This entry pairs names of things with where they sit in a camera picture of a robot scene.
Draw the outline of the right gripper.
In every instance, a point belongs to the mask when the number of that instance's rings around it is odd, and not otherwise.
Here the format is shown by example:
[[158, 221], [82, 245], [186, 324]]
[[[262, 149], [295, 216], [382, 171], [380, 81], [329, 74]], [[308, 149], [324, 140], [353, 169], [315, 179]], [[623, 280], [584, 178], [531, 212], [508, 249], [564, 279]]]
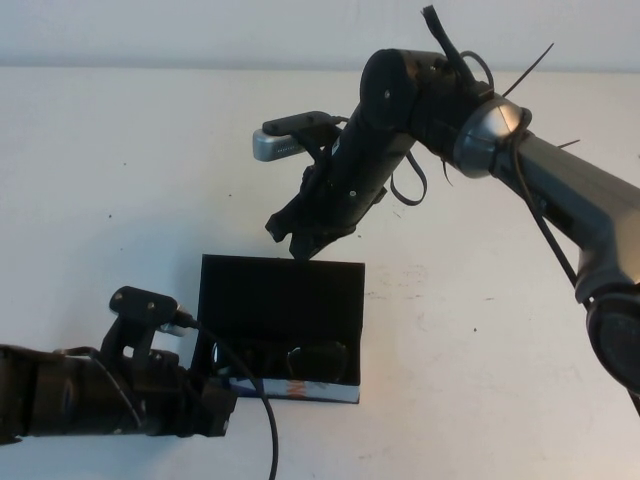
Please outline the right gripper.
[[265, 229], [276, 243], [291, 235], [291, 256], [310, 260], [327, 246], [326, 240], [355, 231], [412, 146], [413, 138], [406, 133], [350, 118], [323, 153], [319, 170], [307, 176], [289, 204], [270, 216]]

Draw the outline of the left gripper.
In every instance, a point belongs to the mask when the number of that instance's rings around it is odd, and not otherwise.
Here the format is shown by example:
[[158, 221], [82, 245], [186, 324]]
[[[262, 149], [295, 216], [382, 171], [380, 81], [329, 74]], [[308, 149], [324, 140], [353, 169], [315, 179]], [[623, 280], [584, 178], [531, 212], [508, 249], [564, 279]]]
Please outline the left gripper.
[[146, 435], [226, 435], [237, 403], [235, 392], [214, 382], [203, 386], [201, 378], [179, 365], [175, 353], [152, 351], [148, 360], [139, 391]]

